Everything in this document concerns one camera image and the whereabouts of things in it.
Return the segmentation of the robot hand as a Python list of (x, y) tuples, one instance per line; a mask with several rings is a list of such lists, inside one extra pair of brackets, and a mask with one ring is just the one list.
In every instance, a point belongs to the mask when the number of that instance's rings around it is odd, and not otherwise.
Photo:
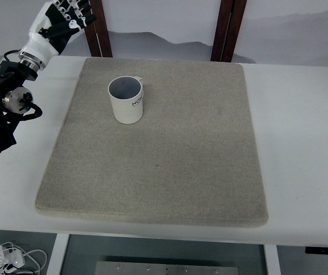
[(48, 1), (29, 29), (22, 52), (47, 63), (63, 52), (70, 38), (89, 26), (96, 16), (89, 14), (89, 1)]

